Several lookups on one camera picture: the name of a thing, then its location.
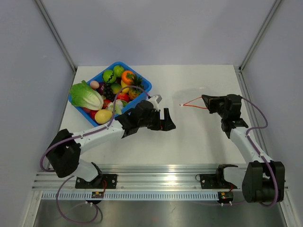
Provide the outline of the clear zip top bag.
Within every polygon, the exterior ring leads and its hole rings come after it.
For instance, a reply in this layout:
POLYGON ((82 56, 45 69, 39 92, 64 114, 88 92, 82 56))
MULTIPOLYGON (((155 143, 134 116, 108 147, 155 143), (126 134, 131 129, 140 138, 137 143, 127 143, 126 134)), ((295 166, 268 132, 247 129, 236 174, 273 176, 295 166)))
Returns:
POLYGON ((179 107, 193 107, 206 110, 206 106, 202 100, 202 94, 205 91, 207 91, 205 87, 184 88, 175 92, 172 99, 179 107))

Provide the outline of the yellow lemon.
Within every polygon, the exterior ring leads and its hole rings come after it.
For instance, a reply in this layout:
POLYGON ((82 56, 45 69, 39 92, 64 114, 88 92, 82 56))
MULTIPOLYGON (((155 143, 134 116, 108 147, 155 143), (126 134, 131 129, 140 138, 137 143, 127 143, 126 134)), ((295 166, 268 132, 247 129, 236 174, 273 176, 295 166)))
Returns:
POLYGON ((107 123, 111 117, 112 117, 112 112, 110 110, 107 109, 101 109, 99 111, 96 112, 95 116, 94 116, 94 120, 98 123, 98 124, 105 124, 107 123))

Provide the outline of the green lettuce head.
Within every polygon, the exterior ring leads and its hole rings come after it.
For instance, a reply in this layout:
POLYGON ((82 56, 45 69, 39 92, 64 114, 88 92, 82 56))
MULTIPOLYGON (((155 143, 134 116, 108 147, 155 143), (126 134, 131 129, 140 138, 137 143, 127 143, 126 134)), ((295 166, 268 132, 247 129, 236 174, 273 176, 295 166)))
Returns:
POLYGON ((75 107, 98 111, 103 107, 103 98, 86 81, 72 85, 70 89, 71 104, 75 107))

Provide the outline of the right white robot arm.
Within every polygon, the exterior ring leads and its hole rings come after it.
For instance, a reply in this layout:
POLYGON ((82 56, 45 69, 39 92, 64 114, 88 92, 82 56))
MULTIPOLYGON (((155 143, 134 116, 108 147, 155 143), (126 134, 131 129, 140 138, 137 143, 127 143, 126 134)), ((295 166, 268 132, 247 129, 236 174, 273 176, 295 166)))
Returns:
POLYGON ((247 168, 236 165, 220 165, 216 170, 215 183, 219 187, 231 184, 242 190, 248 203, 259 203, 272 207, 284 199, 285 166, 274 161, 251 138, 249 127, 241 117, 243 97, 230 94, 226 96, 202 95, 206 109, 210 114, 221 117, 221 128, 240 151, 247 168))

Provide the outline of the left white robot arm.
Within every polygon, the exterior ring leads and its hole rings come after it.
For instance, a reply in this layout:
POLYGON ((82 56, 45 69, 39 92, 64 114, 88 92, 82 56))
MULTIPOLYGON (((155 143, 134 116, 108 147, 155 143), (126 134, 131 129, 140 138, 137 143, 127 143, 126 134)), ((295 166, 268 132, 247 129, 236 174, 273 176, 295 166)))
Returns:
POLYGON ((152 131, 170 131, 176 128, 169 109, 164 108, 160 118, 160 95, 142 100, 134 108, 115 117, 109 125, 71 133, 63 129, 57 133, 46 154, 59 178, 75 176, 77 189, 105 188, 109 184, 105 174, 93 162, 80 158, 81 154, 113 139, 122 139, 138 132, 140 128, 152 131))

